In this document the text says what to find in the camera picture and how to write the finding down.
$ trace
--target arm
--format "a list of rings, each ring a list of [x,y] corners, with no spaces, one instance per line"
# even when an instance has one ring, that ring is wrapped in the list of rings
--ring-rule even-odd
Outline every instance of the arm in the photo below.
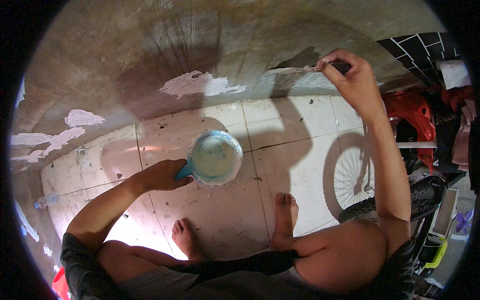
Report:
[[[342,60],[352,67],[343,76],[330,62]],[[378,227],[387,239],[387,257],[410,240],[410,188],[402,156],[383,107],[372,68],[362,58],[335,50],[318,68],[367,124],[375,166],[375,204]]]
[[[192,182],[192,177],[174,181],[186,163],[185,159],[164,160],[134,174],[87,204],[70,222],[67,232],[96,252],[120,216],[142,194],[172,191]]]

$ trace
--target person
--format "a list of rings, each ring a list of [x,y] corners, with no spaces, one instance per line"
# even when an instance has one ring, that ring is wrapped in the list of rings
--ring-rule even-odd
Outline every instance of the person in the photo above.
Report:
[[[330,63],[351,65],[342,75]],[[366,123],[375,167],[378,224],[352,219],[293,237],[298,205],[275,197],[271,251],[232,261],[209,261],[187,219],[172,238],[188,261],[120,241],[104,242],[122,213],[143,193],[171,191],[185,159],[161,161],[99,195],[69,224],[61,262],[77,299],[411,299],[413,242],[410,192],[372,69],[337,49],[318,68]]]

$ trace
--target red plastic stool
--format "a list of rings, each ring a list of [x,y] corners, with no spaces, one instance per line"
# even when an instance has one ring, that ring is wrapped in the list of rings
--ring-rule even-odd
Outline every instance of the red plastic stool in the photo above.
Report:
[[[52,289],[62,300],[70,300],[67,279],[65,278],[65,270],[63,269],[63,266],[60,267],[60,270],[53,278]]]

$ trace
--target leg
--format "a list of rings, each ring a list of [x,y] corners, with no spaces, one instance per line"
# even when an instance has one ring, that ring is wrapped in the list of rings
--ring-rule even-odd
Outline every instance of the leg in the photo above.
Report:
[[[173,267],[205,260],[205,255],[187,219],[177,220],[172,238],[187,255],[189,261],[181,261],[168,254],[141,246],[129,246],[121,241],[103,243],[97,259],[115,282],[138,276],[159,266]]]
[[[283,202],[276,201],[276,210],[282,209],[285,210]],[[276,213],[276,218],[280,217],[286,218],[287,214]],[[276,220],[276,225],[285,222]],[[385,237],[370,221],[354,219],[301,238],[281,236],[280,230],[275,232],[278,236],[272,243],[281,243],[272,245],[272,249],[295,249],[301,256],[295,262],[298,273],[308,282],[332,292],[349,292],[365,285],[378,274],[385,261]]]

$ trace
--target paint bucket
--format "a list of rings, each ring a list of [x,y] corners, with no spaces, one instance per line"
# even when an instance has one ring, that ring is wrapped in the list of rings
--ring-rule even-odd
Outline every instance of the paint bucket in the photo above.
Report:
[[[240,143],[221,130],[210,130],[196,137],[187,151],[187,164],[175,180],[187,176],[207,186],[223,186],[235,179],[243,162]]]

